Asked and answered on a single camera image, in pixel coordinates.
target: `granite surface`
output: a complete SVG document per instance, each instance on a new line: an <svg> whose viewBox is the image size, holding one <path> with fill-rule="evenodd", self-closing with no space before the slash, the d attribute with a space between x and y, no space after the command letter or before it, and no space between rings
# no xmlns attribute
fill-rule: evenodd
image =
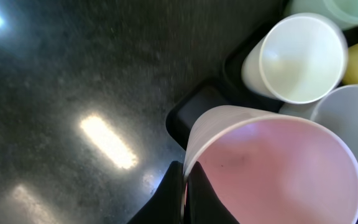
<svg viewBox="0 0 358 224"><path fill-rule="evenodd" d="M279 0L0 0L0 223L126 223L165 116Z"/></svg>

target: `pink cup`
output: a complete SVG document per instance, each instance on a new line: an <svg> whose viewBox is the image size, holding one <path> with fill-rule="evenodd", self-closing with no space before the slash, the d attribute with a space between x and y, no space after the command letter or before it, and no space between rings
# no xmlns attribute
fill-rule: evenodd
<svg viewBox="0 0 358 224"><path fill-rule="evenodd" d="M199 161L239 223L356 223L358 164L330 130L302 118L220 106L191 130L185 179Z"/></svg>

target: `speckled stone surface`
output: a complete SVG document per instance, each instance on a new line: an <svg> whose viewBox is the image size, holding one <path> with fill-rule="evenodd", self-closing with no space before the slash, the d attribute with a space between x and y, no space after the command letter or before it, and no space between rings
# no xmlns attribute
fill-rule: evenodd
<svg viewBox="0 0 358 224"><path fill-rule="evenodd" d="M184 160L166 114L279 2L0 0L0 223L126 223Z"/></svg>

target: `dark countertop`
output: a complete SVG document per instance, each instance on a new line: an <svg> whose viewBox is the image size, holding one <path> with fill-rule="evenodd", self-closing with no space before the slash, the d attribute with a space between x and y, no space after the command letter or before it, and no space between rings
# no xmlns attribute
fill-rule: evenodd
<svg viewBox="0 0 358 224"><path fill-rule="evenodd" d="M0 223L125 223L165 116L279 0L0 0Z"/></svg>

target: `pink cup rim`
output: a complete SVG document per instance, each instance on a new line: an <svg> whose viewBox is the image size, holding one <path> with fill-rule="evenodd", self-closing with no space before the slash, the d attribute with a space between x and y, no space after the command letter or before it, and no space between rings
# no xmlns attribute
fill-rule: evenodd
<svg viewBox="0 0 358 224"><path fill-rule="evenodd" d="M350 159L352 161L354 170L356 171L357 180L358 180L358 162L356 160L356 157L353 155L352 151L349 149L349 147L346 145L346 143L344 141L342 141L342 139L340 137L338 137L336 134L334 134L328 128L325 128L324 126L322 126L322 125L320 125L318 123L312 122L310 120L303 119L303 118L298 118L298 117L294 117L294 116L282 115L282 114L271 114L271 115L265 115L265 116L260 116L260 117L256 117L256 118L251 118L251 119L246 119L246 120L243 120L243 121L239 121L236 124L233 124L233 125L230 125L230 126L226 127L225 129L223 129L222 131L217 133L215 136L213 136L209 141L207 141L201 147L201 149L190 160L190 162L188 163L189 165L188 165L187 169L183 170L184 183L187 183L187 178L188 178L193 166L197 162L198 158L202 155L202 153L205 152L205 150L207 150L207 148L210 147L210 145L212 145L213 142L215 142L220 137L224 136L225 134L229 133L232 130L235 130L237 128L243 127L243 126L251 124L251 123L256 123L256 122L259 122L259 121L266 121L266 120L297 121L297 122L300 122L300 123L305 123L305 124L317 127L320 130L324 131L325 133L329 134L331 137L333 137L342 146L343 149L345 149L347 155L350 157ZM183 200L184 198L185 198L185 195L184 195L184 192L183 192L183 195L182 195L182 209L184 207L184 200ZM352 223L355 224L357 222L357 219L358 219L358 204L357 204L357 210L355 211Z"/></svg>

